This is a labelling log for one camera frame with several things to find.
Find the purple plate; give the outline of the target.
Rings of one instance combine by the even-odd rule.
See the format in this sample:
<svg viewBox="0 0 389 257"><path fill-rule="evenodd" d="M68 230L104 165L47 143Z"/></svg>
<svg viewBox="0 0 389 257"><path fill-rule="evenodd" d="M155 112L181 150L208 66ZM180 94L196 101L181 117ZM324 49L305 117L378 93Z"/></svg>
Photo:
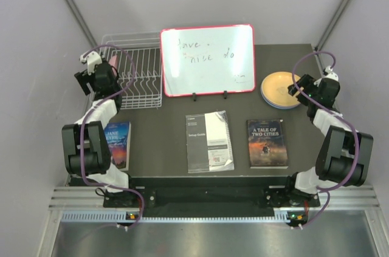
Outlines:
<svg viewBox="0 0 389 257"><path fill-rule="evenodd" d="M267 103L267 102L271 102L270 100L268 100L267 98L266 98L266 96L263 94L263 93L261 93L261 95L262 95L262 97L263 97L263 99L265 100L265 102Z"/></svg>

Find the yellow plate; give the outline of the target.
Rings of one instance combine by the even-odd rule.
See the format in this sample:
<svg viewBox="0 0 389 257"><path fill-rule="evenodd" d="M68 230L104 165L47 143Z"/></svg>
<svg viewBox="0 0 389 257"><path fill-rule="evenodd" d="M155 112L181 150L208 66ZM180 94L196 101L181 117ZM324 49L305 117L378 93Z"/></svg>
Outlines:
<svg viewBox="0 0 389 257"><path fill-rule="evenodd" d="M274 72L261 83L261 93L268 100L281 106L291 106L299 103L293 95L289 95L288 86L293 83L290 72Z"/></svg>

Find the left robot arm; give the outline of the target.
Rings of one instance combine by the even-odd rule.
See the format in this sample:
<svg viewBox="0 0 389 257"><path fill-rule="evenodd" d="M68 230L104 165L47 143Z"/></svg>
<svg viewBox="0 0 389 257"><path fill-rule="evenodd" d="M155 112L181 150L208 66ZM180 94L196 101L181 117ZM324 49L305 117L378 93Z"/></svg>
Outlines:
<svg viewBox="0 0 389 257"><path fill-rule="evenodd" d="M106 126L122 107L121 95L104 101L121 90L116 58L103 59L91 74L86 70L75 74L85 95L94 93L94 101L81 119L62 127L61 136L66 171L84 177L88 183L102 183L128 207L136 203L138 192L130 187L129 176L112 162L105 136Z"/></svg>

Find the pink plate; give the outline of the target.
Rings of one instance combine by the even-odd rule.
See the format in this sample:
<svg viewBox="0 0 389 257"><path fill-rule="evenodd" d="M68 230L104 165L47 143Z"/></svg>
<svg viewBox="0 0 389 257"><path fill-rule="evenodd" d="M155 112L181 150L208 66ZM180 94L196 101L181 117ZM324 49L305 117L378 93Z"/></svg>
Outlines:
<svg viewBox="0 0 389 257"><path fill-rule="evenodd" d="M118 58L117 58L117 55L114 55L112 56L109 61L108 61L109 65L114 67L115 69L117 68L117 64L118 64Z"/></svg>

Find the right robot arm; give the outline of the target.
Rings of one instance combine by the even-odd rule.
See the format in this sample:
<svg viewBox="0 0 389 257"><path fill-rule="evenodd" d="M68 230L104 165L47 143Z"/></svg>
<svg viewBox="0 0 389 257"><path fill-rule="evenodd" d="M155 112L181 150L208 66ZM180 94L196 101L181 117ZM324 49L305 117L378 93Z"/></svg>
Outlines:
<svg viewBox="0 0 389 257"><path fill-rule="evenodd" d="M334 108L340 83L335 73L316 80L305 74L288 87L288 94L308 107L311 123L325 136L315 166L287 178L285 201L299 205L318 190L341 186L359 187L365 183L373 147L373 136L353 132L343 115Z"/></svg>

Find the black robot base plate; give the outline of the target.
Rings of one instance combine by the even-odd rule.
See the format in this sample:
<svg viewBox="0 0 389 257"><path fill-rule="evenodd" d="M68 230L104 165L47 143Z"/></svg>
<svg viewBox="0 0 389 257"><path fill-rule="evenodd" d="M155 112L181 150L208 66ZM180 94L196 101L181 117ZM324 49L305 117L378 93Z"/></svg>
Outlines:
<svg viewBox="0 0 389 257"><path fill-rule="evenodd" d="M280 177L133 177L141 195L97 189L106 208L139 208L146 218L221 218L272 216L274 209L319 207L318 196L304 196Z"/></svg>

